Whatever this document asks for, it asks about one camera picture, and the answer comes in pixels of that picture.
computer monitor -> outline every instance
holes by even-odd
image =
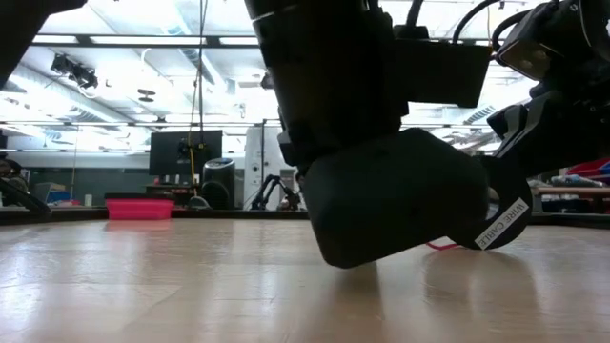
[[[203,131],[203,142],[199,131],[191,132],[191,144],[204,143],[204,151],[193,150],[194,173],[201,174],[204,164],[222,157],[222,131]],[[189,140],[188,132],[155,132],[151,135],[150,175],[190,175],[191,157],[181,148]]]

red cable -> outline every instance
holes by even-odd
[[[428,247],[436,250],[436,251],[439,251],[439,252],[459,247],[459,244],[455,244],[455,243],[454,244],[447,244],[447,245],[444,245],[444,246],[438,246],[436,244],[428,242],[428,243],[426,243],[426,245]]]

wooden floor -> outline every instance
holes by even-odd
[[[610,342],[610,232],[418,247],[350,271],[307,222],[0,232],[0,342]]]

white label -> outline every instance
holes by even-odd
[[[477,245],[485,250],[500,235],[506,231],[517,219],[519,219],[530,207],[521,198],[508,208],[496,221],[487,228],[479,237],[477,237]]]

ceiling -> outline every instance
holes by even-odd
[[[462,37],[478,39],[486,44],[491,30],[502,20],[541,2],[506,1],[502,9],[499,5],[494,5],[477,15],[466,27]],[[458,21],[476,3],[478,1],[426,0],[418,23],[426,25],[433,38],[450,38]],[[391,14],[395,23],[405,22],[411,6],[409,1],[380,1],[380,4]],[[204,8],[207,8],[204,35],[254,36],[243,0],[208,0],[208,3],[204,1]],[[82,9],[50,17],[40,33],[74,36],[167,35],[174,36],[173,42],[178,42],[175,40],[176,35],[194,35],[199,32],[199,10],[199,0],[89,0]],[[92,122],[153,122],[159,117],[170,123],[191,122],[196,67],[189,58],[189,53],[193,49],[144,49],[133,41],[138,39],[141,40],[139,43],[145,42],[142,37],[132,37],[137,48],[82,48],[78,45],[58,47],[45,44],[30,47],[10,80],[26,92],[0,92],[6,100],[3,109],[9,109],[2,111],[4,114],[0,114],[0,121],[65,121],[67,117],[74,118],[79,114],[85,115],[82,118]],[[245,138],[238,135],[245,133],[247,123],[277,118],[277,103],[273,92],[252,87],[260,81],[265,71],[255,40],[240,39],[242,41],[235,40],[235,44],[241,45],[242,49],[216,47],[203,51],[204,66],[210,74],[204,88],[204,122],[208,126],[214,123],[244,124],[241,128],[224,128],[228,133],[223,142],[225,150],[231,151],[243,150]],[[52,71],[51,63],[56,54],[66,54],[71,61],[94,69],[99,86],[83,90],[67,77]],[[227,84],[235,84],[236,91],[232,91]],[[511,103],[526,100],[527,90],[532,85],[532,82],[516,72],[492,63],[479,108],[465,110],[455,106],[413,104],[411,114],[405,117],[404,122],[463,124],[477,111],[490,107],[501,109]],[[154,91],[155,95],[151,96],[153,102],[141,101],[143,95],[138,90]],[[195,111],[198,108],[196,101],[194,108]],[[34,136],[32,133],[35,132],[39,139],[47,139],[49,131],[53,133],[57,129],[43,125],[4,125],[2,128],[26,136]],[[143,145],[145,140],[140,141],[142,138],[158,130],[121,127],[112,131],[105,129],[103,132],[109,132],[111,137],[118,137],[116,139],[129,141],[129,144],[120,146],[133,149]],[[446,137],[457,131],[464,134],[473,131],[443,130],[445,131],[436,131],[436,134]]]

